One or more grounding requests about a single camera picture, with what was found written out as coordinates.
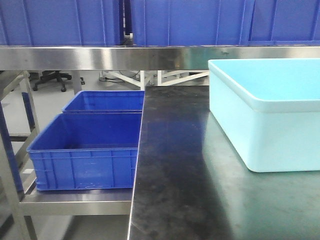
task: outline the stainless steel shelf edge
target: stainless steel shelf edge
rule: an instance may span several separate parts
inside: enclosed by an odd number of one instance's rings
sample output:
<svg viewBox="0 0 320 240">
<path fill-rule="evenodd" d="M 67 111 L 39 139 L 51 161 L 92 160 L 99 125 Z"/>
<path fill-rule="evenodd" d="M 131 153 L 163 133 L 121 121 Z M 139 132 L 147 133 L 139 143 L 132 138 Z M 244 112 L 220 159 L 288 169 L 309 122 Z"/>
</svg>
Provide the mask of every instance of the stainless steel shelf edge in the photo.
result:
<svg viewBox="0 0 320 240">
<path fill-rule="evenodd" d="M 24 215 L 129 215 L 131 201 L 21 202 Z"/>
<path fill-rule="evenodd" d="M 210 59 L 320 58 L 320 46 L 0 47 L 0 70 L 207 70 Z"/>
<path fill-rule="evenodd" d="M 37 191 L 19 206 L 24 215 L 129 215 L 132 189 Z"/>
</svg>

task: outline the blue crate on shelf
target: blue crate on shelf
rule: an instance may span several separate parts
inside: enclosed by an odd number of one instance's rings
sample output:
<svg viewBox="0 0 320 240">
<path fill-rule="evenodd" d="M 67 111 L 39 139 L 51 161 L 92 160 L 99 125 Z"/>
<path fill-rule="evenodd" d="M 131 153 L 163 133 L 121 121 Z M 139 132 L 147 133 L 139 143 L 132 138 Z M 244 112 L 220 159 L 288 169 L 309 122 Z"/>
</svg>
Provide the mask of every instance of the blue crate on shelf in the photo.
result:
<svg viewBox="0 0 320 240">
<path fill-rule="evenodd" d="M 0 1 L 0 45 L 113 46 L 123 39 L 123 0 Z"/>
<path fill-rule="evenodd" d="M 254 0 L 131 0 L 139 46 L 248 45 Z"/>
<path fill-rule="evenodd" d="M 319 45 L 318 0 L 255 0 L 250 46 Z"/>
<path fill-rule="evenodd" d="M 141 113 L 62 113 L 27 148 L 38 190 L 132 188 Z"/>
<path fill-rule="evenodd" d="M 210 110 L 254 172 L 320 170 L 320 58 L 210 60 Z"/>
<path fill-rule="evenodd" d="M 80 91 L 62 109 L 64 113 L 141 113 L 144 91 Z"/>
</svg>

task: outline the office chair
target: office chair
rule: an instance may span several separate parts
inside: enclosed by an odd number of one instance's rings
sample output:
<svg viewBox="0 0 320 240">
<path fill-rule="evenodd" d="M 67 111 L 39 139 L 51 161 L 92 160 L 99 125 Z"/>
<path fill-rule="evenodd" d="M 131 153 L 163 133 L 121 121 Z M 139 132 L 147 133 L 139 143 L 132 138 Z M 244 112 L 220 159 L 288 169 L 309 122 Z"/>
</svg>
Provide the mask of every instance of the office chair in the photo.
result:
<svg viewBox="0 0 320 240">
<path fill-rule="evenodd" d="M 39 84 L 44 84 L 52 79 L 56 79 L 56 81 L 62 85 L 61 92 L 65 92 L 67 89 L 66 89 L 65 82 L 62 80 L 62 78 L 65 78 L 67 80 L 71 80 L 72 76 L 67 73 L 61 73 L 60 71 L 52 71 L 52 70 L 43 71 L 42 76 L 40 77 L 40 80 L 34 84 L 34 87 L 32 89 L 33 89 L 33 91 L 38 91 Z M 82 85 L 85 84 L 83 77 L 81 77 L 81 84 Z"/>
</svg>

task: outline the upper shelf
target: upper shelf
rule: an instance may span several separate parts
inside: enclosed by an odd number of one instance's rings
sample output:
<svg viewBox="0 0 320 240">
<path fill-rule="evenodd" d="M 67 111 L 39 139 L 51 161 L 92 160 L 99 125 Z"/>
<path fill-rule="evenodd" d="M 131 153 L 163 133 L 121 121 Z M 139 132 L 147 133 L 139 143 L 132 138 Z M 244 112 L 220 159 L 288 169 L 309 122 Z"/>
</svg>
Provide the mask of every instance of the upper shelf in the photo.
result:
<svg viewBox="0 0 320 240">
<path fill-rule="evenodd" d="M 0 47 L 0 70 L 207 70 L 210 59 L 320 58 L 320 46 Z"/>
</svg>

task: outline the lower shelf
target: lower shelf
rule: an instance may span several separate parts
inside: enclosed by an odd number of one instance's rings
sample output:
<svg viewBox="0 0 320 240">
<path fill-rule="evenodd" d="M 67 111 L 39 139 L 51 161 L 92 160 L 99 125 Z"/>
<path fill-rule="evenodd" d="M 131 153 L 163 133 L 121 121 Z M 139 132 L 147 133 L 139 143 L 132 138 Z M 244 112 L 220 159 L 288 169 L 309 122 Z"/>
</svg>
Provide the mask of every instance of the lower shelf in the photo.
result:
<svg viewBox="0 0 320 240">
<path fill-rule="evenodd" d="M 132 189 L 37 191 L 20 202 L 25 216 L 129 215 Z"/>
</svg>

